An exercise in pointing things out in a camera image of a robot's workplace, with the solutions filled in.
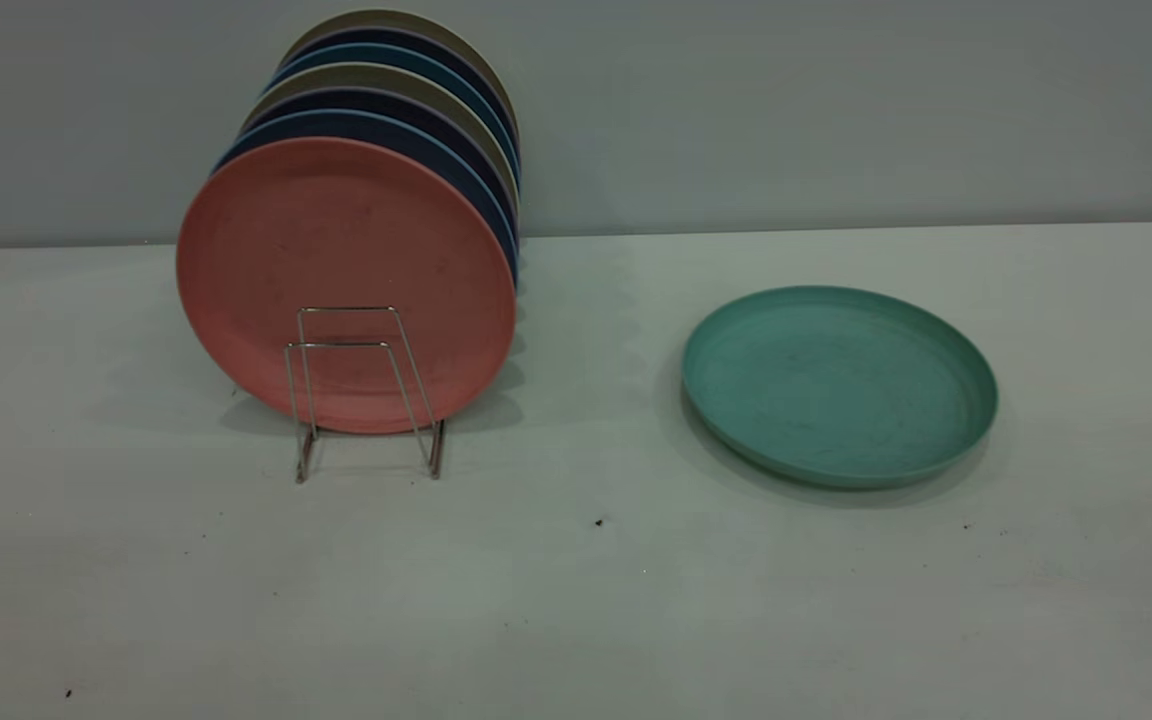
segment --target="pink plate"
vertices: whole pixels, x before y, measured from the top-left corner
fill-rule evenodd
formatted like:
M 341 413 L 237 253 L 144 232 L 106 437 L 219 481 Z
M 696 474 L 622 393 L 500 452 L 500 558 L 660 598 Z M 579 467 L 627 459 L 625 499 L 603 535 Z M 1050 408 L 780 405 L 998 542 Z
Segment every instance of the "pink plate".
M 483 218 L 424 165 L 366 142 L 282 141 L 225 165 L 180 228 L 177 287 L 212 359 L 288 415 L 283 348 L 301 306 L 395 306 L 437 419 L 492 384 L 513 341 L 509 265 Z M 312 342 L 388 341 L 425 424 L 392 314 L 306 314 L 305 327 Z M 385 350 L 308 358 L 321 427 L 411 429 Z M 306 420 L 298 353 L 293 363 Z

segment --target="table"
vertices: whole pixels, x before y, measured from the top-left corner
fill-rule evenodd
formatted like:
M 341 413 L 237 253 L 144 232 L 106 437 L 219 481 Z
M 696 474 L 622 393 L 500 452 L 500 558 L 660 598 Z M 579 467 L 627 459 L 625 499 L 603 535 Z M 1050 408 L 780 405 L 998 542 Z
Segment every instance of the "table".
M 0 717 L 1152 717 L 1152 223 L 532 238 L 493 388 L 291 424 L 169 247 L 0 250 Z M 687 409 L 727 300 L 889 293 L 1001 387 L 910 488 L 767 477 Z

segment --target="plate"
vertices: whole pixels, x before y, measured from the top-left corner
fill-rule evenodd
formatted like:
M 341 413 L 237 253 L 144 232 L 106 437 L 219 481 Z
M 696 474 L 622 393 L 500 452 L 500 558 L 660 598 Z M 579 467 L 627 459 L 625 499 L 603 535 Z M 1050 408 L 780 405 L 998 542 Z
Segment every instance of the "plate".
M 320 68 L 324 65 L 338 63 L 389 65 L 394 68 L 402 68 L 409 73 L 419 74 L 419 76 L 430 78 L 434 83 L 438 83 L 438 85 L 447 88 L 448 92 L 470 106 L 470 109 L 473 109 L 475 114 L 483 119 L 483 123 L 492 131 L 492 135 L 500 143 L 500 147 L 503 149 L 506 158 L 509 159 L 509 167 L 513 168 L 513 174 L 518 176 L 517 146 L 513 143 L 513 137 L 509 136 L 503 120 L 492 109 L 492 105 L 484 99 L 483 94 L 479 94 L 479 91 L 473 90 L 473 86 L 465 82 L 465 78 L 452 71 L 452 68 L 448 68 L 447 65 L 438 63 L 438 61 L 431 60 L 420 53 L 412 53 L 410 50 L 392 45 L 379 45 L 374 41 L 356 41 L 351 45 L 338 45 L 327 50 L 316 51 L 316 53 L 310 53 L 293 61 L 291 65 L 287 65 L 287 67 L 275 74 L 273 81 L 270 82 L 270 85 L 265 90 L 270 91 L 271 88 L 294 76 L 296 73 Z
M 492 83 L 488 83 L 483 74 L 477 70 L 473 65 L 468 63 L 465 59 L 461 58 L 452 50 L 439 45 L 438 41 L 430 40 L 430 38 L 408 32 L 401 31 L 401 29 L 388 29 L 380 26 L 367 26 L 367 28 L 356 28 L 347 29 L 347 31 L 332 33 L 329 36 L 319 38 L 319 40 L 311 41 L 310 45 L 303 47 L 303 50 L 297 51 L 297 54 L 289 58 L 289 61 L 296 61 L 305 55 L 316 53 L 319 50 L 328 50 L 329 47 L 335 47 L 339 45 L 353 45 L 356 41 L 374 41 L 380 45 L 392 45 L 394 47 L 403 47 L 403 50 L 410 50 L 412 53 L 420 53 L 426 58 L 438 61 L 438 63 L 447 65 L 453 73 L 456 73 L 467 83 L 473 86 L 473 90 L 479 91 L 483 99 L 492 105 L 492 109 L 495 112 L 497 116 L 506 120 L 506 131 L 509 134 L 509 141 L 513 141 L 515 147 L 518 146 L 518 129 L 515 127 L 515 118 L 506 108 L 505 103 L 500 100 L 500 96 L 497 93 Z
M 477 146 L 492 160 L 492 165 L 500 176 L 509 179 L 515 196 L 518 195 L 518 181 L 513 174 L 513 168 L 509 167 L 509 160 L 500 147 L 500 141 L 483 123 L 483 119 L 477 118 L 470 106 L 440 88 L 438 83 L 430 82 L 420 77 L 419 74 L 392 68 L 388 65 L 325 65 L 325 67 L 289 77 L 262 96 L 262 99 L 256 103 L 256 108 L 252 108 L 251 114 L 247 115 L 247 120 L 243 120 L 243 128 L 238 135 L 245 132 L 257 118 L 273 108 L 274 105 L 291 99 L 296 94 L 303 94 L 303 92 L 329 90 L 329 88 L 384 90 L 393 92 L 393 94 L 410 97 L 410 99 L 438 111 L 473 138 Z
M 420 105 L 420 103 L 411 100 L 410 97 L 373 88 L 328 88 L 328 90 L 302 92 L 302 94 L 288 97 L 287 100 L 278 103 L 273 108 L 266 109 L 259 118 L 253 119 L 252 127 L 308 109 L 362 109 L 396 119 L 399 122 L 429 132 L 430 136 L 448 146 L 452 152 L 456 152 L 456 156 L 465 160 L 473 173 L 488 184 L 488 190 L 499 200 L 500 206 L 509 211 L 513 234 L 515 237 L 518 236 L 518 199 L 513 195 L 513 182 L 500 177 L 498 169 L 493 167 L 473 138 L 457 128 L 452 120 L 439 114 L 438 111 Z
M 506 210 L 493 197 L 492 191 L 476 176 L 470 165 L 458 158 L 442 142 L 412 128 L 408 123 L 393 118 L 385 118 L 359 109 L 311 109 L 271 120 L 271 122 L 253 127 L 247 135 L 238 137 L 233 147 L 215 165 L 219 170 L 244 152 L 256 150 L 262 145 L 279 141 L 290 141 L 297 137 L 340 137 L 349 141 L 371 142 L 388 147 L 416 160 L 426 168 L 438 173 L 445 181 L 470 200 L 483 215 L 495 234 L 500 249 L 506 253 L 509 273 L 517 282 L 518 278 L 518 243 L 513 237 L 511 219 Z
M 180 229 L 177 287 L 212 359 L 282 414 L 301 306 L 396 306 L 438 419 L 488 387 L 515 325 L 508 263 L 465 196 L 407 156 L 342 138 L 275 142 L 211 176 Z M 311 314 L 306 336 L 391 342 L 420 406 L 392 316 Z M 411 429 L 385 351 L 308 354 L 320 425 Z
M 509 122 L 513 123 L 515 129 L 518 128 L 518 118 L 515 111 L 513 111 L 511 103 L 509 103 L 509 94 L 505 91 L 505 85 L 500 82 L 495 70 L 492 69 L 492 65 L 483 55 L 479 55 L 473 46 L 463 40 L 461 36 L 457 36 L 445 26 L 440 26 L 433 20 L 420 17 L 420 15 L 399 13 L 397 10 L 356 10 L 340 14 L 334 18 L 326 18 L 317 24 L 317 26 L 311 28 L 305 35 L 302 35 L 300 40 L 293 44 L 291 50 L 288 50 L 287 55 L 285 55 L 282 63 L 279 63 L 279 67 L 283 67 L 288 61 L 300 56 L 306 46 L 323 40 L 323 38 L 363 26 L 399 29 L 399 31 L 424 36 L 430 38 L 430 40 L 438 41 L 439 45 L 444 45 L 447 50 L 453 51 L 453 53 L 461 55 L 468 63 L 473 65 L 473 68 L 492 85 L 492 90 L 495 91 L 497 97 L 503 103 L 503 108 L 509 115 Z
M 931 477 L 995 418 L 990 364 L 935 314 L 873 291 L 786 287 L 720 306 L 682 374 L 705 424 L 776 473 L 838 488 Z

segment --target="metal wire plate stand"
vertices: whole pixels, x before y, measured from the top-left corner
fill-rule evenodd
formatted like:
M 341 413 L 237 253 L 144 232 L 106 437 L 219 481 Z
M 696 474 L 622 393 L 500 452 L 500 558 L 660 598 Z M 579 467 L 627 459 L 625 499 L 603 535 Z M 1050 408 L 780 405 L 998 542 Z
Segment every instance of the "metal wire plate stand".
M 407 361 L 411 364 L 412 376 L 416 379 L 416 388 L 420 389 L 420 401 L 425 406 L 426 424 L 420 425 L 416 420 L 412 411 L 411 397 L 407 395 L 407 384 L 403 376 L 397 370 L 397 361 L 394 359 L 394 348 L 387 341 L 357 341 L 357 342 L 311 342 L 305 340 L 305 314 L 333 313 L 333 314 L 357 314 L 357 313 L 389 313 L 393 314 L 394 323 L 397 324 L 397 336 L 402 338 L 403 350 L 407 351 Z M 310 350 L 353 350 L 361 348 L 379 348 L 389 356 L 389 366 L 394 369 L 394 382 L 397 382 L 397 392 L 401 393 L 403 406 L 407 407 L 407 418 L 411 419 L 412 434 L 416 437 L 416 445 L 420 447 L 420 460 L 424 462 L 429 477 L 438 479 L 444 464 L 444 429 L 447 420 L 434 420 L 434 410 L 429 402 L 429 393 L 425 392 L 425 382 L 420 380 L 420 370 L 416 366 L 416 356 L 412 355 L 411 343 L 407 341 L 407 331 L 403 328 L 402 314 L 394 306 L 302 306 L 296 311 L 297 342 L 289 342 L 283 348 L 283 364 L 287 365 L 287 387 L 291 393 L 291 424 L 296 427 L 296 484 L 303 484 L 310 475 L 310 458 L 314 450 L 314 442 L 319 439 L 320 430 L 317 414 L 314 412 L 314 386 L 310 382 Z M 296 402 L 296 373 L 291 371 L 291 351 L 301 350 L 301 369 L 305 376 L 305 404 L 310 420 L 301 423 L 301 414 Z

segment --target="stack of plates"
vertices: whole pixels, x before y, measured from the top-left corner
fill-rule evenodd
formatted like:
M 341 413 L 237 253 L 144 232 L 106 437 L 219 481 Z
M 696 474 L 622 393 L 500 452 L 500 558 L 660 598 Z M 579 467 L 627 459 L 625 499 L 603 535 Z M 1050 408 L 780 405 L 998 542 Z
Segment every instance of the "stack of plates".
M 508 96 L 460 37 L 392 10 L 326 20 L 291 46 L 185 215 L 189 323 L 234 382 L 290 414 L 283 348 L 297 310 L 395 306 L 447 418 L 509 351 L 518 167 Z M 306 336 L 401 347 L 389 314 L 309 314 Z M 320 425 L 411 427 L 387 355 L 311 353 Z

